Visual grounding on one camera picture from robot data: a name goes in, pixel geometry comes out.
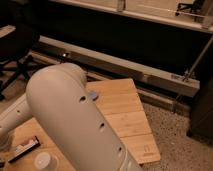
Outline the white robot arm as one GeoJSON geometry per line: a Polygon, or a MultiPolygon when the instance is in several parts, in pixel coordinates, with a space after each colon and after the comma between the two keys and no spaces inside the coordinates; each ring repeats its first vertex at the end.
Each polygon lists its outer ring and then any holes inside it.
{"type": "Polygon", "coordinates": [[[76,171],[142,171],[85,86],[85,72],[72,63],[37,71],[25,93],[0,113],[0,145],[34,118],[76,171]]]}

